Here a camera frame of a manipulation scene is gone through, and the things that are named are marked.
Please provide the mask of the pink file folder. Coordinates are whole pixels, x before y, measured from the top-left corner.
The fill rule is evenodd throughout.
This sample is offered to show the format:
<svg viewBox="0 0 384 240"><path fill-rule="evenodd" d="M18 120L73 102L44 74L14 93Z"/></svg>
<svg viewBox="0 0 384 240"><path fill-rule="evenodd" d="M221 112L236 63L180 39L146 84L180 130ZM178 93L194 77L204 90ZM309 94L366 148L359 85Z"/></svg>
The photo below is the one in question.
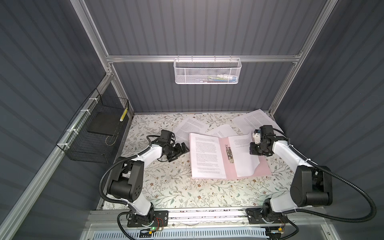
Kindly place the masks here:
<svg viewBox="0 0 384 240"><path fill-rule="evenodd" d="M234 159L231 151L231 147L229 144L228 137L227 138L219 138L221 148L222 148L222 155L224 160L224 166L226 170L226 179L217 179L217 180L240 180L240 179L246 179L246 178L255 178L255 177L266 177L270 176L272 174L270 167L264 157L259 157L260 164L256 168L254 174L250 177L237 177Z"/></svg>

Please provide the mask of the printed paper sheet back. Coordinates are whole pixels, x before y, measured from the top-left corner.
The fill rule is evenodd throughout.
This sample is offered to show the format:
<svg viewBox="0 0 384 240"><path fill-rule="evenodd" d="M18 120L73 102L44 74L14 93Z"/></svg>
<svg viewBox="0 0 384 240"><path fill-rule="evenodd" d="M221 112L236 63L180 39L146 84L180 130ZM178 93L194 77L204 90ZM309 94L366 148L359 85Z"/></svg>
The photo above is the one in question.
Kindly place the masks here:
<svg viewBox="0 0 384 240"><path fill-rule="evenodd" d="M177 143L185 143L189 145L190 133L202 134L209 128L208 124L205 124L196 118L188 117L184 119L175 129L174 134L176 136Z"/></svg>

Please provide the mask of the printed paper sheets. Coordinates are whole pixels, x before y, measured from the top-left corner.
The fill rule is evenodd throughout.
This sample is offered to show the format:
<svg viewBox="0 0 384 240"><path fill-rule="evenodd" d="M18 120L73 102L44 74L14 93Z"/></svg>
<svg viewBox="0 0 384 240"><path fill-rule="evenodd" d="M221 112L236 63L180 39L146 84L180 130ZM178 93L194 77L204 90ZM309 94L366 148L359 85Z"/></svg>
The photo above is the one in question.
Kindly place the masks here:
<svg viewBox="0 0 384 240"><path fill-rule="evenodd" d="M245 135L251 132L253 133L254 130L264 125L271 125L274 129L278 129L281 132L283 131L272 118L260 109L238 116L233 119L233 122Z"/></svg>

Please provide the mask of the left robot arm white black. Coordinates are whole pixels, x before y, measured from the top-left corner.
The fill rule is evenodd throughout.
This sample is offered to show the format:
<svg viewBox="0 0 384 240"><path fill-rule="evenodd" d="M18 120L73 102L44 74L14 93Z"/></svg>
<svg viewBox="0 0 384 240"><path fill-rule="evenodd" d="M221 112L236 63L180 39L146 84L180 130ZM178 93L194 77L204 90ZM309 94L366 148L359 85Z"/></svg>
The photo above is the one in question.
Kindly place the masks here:
<svg viewBox="0 0 384 240"><path fill-rule="evenodd" d="M163 156L166 156L167 162L172 162L189 151L185 143L162 146L153 143L136 155L119 158L100 180L99 193L102 199L125 205L135 215L152 219L154 206L142 194L145 167Z"/></svg>

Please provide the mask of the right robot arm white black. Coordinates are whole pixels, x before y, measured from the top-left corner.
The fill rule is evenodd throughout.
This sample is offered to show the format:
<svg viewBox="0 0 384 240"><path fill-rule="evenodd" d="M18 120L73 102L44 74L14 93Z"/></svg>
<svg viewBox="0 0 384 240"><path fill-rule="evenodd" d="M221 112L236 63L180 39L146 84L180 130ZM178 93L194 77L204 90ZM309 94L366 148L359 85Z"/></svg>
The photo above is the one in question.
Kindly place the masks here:
<svg viewBox="0 0 384 240"><path fill-rule="evenodd" d="M293 171L294 178L288 194L273 197L265 205L271 213L300 210L307 206L329 206L333 202L331 176L318 170L317 164L302 156L287 141L250 143L250 154L258 156L277 155Z"/></svg>

